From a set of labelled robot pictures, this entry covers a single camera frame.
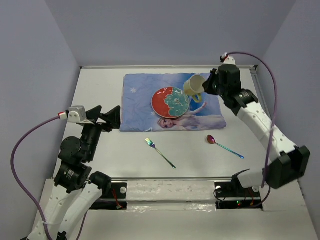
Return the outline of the pale yellow mug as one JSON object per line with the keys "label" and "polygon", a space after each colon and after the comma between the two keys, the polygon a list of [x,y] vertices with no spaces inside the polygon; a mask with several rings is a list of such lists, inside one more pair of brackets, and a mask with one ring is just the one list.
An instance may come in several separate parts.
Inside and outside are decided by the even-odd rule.
{"label": "pale yellow mug", "polygon": [[206,79],[199,74],[194,74],[191,76],[183,85],[184,93],[192,97],[196,103],[202,101],[202,93],[205,91],[203,84],[206,82]]}

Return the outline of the iridescent fork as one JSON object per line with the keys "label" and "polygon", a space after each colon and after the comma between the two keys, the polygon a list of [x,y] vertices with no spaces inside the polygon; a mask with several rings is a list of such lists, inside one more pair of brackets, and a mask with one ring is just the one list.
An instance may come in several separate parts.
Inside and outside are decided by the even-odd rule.
{"label": "iridescent fork", "polygon": [[147,144],[148,144],[151,148],[155,149],[155,150],[161,155],[161,157],[162,157],[174,170],[177,169],[176,166],[175,166],[171,161],[169,161],[169,160],[163,155],[162,152],[160,152],[160,151],[156,148],[155,143],[154,143],[150,138],[146,138],[145,141],[147,142]]}

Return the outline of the red and teal plate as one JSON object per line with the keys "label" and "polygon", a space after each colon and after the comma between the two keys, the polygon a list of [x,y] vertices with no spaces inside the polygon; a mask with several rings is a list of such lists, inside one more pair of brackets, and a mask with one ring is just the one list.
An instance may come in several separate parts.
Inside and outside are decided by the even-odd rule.
{"label": "red and teal plate", "polygon": [[177,119],[190,107],[190,99],[177,87],[164,87],[157,90],[151,98],[153,111],[165,119]]}

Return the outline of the iridescent spoon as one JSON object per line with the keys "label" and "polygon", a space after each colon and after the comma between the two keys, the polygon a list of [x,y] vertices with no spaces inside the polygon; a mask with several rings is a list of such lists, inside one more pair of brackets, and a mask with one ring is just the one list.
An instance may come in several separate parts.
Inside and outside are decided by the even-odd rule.
{"label": "iridescent spoon", "polygon": [[227,150],[228,152],[230,152],[230,153],[238,156],[239,158],[244,159],[244,156],[242,156],[241,154],[239,154],[239,153],[237,153],[237,152],[229,149],[228,147],[226,147],[226,146],[224,146],[224,145],[222,145],[222,144],[220,144],[220,143],[217,143],[216,140],[215,140],[215,138],[214,138],[212,135],[207,135],[206,140],[207,140],[207,142],[208,142],[209,144],[217,145],[217,146],[219,146],[219,147]]}

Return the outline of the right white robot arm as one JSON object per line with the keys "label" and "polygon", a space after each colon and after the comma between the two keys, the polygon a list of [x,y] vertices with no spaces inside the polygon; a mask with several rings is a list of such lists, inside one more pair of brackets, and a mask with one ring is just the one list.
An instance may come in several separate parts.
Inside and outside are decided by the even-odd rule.
{"label": "right white robot arm", "polygon": [[224,105],[247,125],[266,150],[263,169],[244,170],[232,177],[230,190],[235,196],[242,196],[249,188],[262,184],[279,189],[305,175],[309,149],[297,146],[272,123],[257,96],[242,88],[240,69],[236,65],[222,64],[212,69],[202,86],[205,93],[220,96]]}

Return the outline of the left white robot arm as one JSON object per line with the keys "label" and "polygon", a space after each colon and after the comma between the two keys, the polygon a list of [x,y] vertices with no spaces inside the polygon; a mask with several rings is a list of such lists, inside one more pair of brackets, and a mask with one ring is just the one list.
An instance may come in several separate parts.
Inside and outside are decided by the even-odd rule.
{"label": "left white robot arm", "polygon": [[80,137],[69,136],[60,145],[59,170],[43,216],[29,240],[67,240],[89,208],[99,198],[110,194],[112,179],[102,172],[92,173],[87,164],[92,162],[103,132],[111,132],[121,126],[121,107],[116,106],[102,113],[100,105],[86,111],[83,106],[72,106],[58,114],[82,126]]}

